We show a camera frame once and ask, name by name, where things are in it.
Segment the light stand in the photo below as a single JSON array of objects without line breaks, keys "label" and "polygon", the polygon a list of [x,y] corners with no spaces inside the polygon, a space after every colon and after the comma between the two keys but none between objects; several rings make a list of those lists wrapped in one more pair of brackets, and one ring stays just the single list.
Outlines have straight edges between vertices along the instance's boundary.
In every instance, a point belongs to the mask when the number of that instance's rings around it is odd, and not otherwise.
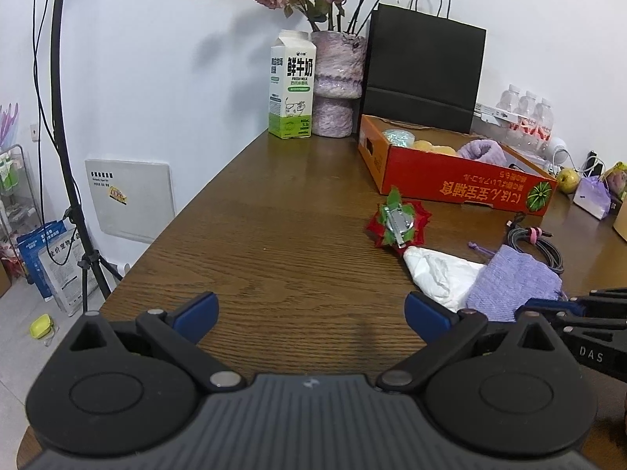
[{"label": "light stand", "polygon": [[76,194],[76,186],[72,169],[70,165],[70,157],[68,156],[68,146],[65,141],[65,128],[63,126],[63,108],[61,105],[61,70],[60,70],[60,48],[61,48],[61,18],[63,12],[63,0],[54,0],[52,9],[52,30],[50,34],[50,84],[51,84],[51,105],[52,105],[52,124],[54,129],[54,141],[56,143],[59,162],[65,182],[65,190],[68,192],[68,200],[70,208],[65,212],[65,216],[70,222],[76,226],[76,231],[85,249],[85,254],[78,265],[83,269],[83,312],[87,312],[87,271],[91,268],[93,276],[98,282],[103,297],[106,299],[111,290],[107,284],[104,273],[100,265],[105,267],[118,280],[121,280],[120,274],[107,260],[105,260],[98,249],[94,249],[92,240],[87,231],[85,224],[85,215],[83,208],[78,201]]}]

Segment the purple vase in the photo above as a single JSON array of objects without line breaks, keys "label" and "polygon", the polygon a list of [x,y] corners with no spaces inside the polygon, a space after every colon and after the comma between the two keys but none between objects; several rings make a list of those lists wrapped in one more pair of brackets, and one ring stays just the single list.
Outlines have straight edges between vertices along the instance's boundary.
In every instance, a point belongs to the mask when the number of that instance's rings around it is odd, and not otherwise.
[{"label": "purple vase", "polygon": [[315,32],[312,133],[346,137],[352,132],[352,99],[362,94],[366,44],[364,37],[343,32]]}]

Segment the purple knitted pouch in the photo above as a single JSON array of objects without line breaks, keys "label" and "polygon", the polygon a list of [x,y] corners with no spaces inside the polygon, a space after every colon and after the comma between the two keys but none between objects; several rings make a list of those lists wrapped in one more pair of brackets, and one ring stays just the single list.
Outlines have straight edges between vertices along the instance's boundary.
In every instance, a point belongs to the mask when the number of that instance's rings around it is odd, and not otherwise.
[{"label": "purple knitted pouch", "polygon": [[530,298],[559,300],[562,279],[530,254],[501,246],[468,292],[467,307],[491,322],[514,322],[514,311]]},{"label": "purple knitted pouch", "polygon": [[507,166],[507,158],[503,149],[493,139],[475,139],[462,146],[457,151],[457,155],[473,161]]}]

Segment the gray floor tile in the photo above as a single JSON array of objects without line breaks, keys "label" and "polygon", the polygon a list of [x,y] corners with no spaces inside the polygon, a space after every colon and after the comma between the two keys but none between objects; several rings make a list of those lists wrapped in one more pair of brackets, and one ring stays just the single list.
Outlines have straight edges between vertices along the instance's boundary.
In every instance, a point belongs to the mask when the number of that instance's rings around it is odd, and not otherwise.
[{"label": "gray floor tile", "polygon": [[24,405],[0,383],[0,469],[15,470],[15,457],[28,423]]},{"label": "gray floor tile", "polygon": [[37,287],[25,279],[16,280],[0,298],[0,350],[1,345],[14,333],[16,325],[23,322],[39,304],[45,304]]},{"label": "gray floor tile", "polygon": [[[27,286],[30,289],[20,285],[24,303],[28,303],[26,301],[28,295],[39,296],[35,286]],[[96,290],[90,295],[89,307],[90,309],[98,310],[102,304],[102,294]],[[57,332],[49,347],[44,345],[43,340],[35,340],[29,334],[31,323],[45,313],[52,317],[57,327]],[[4,316],[2,307],[0,307],[0,316]],[[26,400],[26,394],[35,378],[79,316],[80,312],[72,317],[68,317],[54,301],[46,303],[39,296],[39,301],[34,303],[30,313],[22,317],[19,322],[14,323],[14,326],[10,329],[9,337],[0,345],[0,382],[4,383],[5,387],[20,401],[24,402]]]}]

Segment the blue package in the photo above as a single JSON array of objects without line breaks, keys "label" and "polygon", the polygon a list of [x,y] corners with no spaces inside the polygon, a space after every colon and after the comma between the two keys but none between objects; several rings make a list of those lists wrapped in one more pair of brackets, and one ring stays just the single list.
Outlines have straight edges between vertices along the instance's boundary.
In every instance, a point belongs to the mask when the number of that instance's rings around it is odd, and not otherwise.
[{"label": "blue package", "polygon": [[47,222],[45,226],[27,233],[26,235],[19,236],[18,249],[20,249],[20,254],[26,264],[26,269],[34,280],[34,283],[37,285],[42,297],[48,298],[52,296],[52,292],[46,282],[42,269],[42,262],[39,259],[39,251],[46,246],[46,240],[44,239],[43,233],[44,228],[46,229],[46,239],[48,242],[67,232],[63,221]]}]

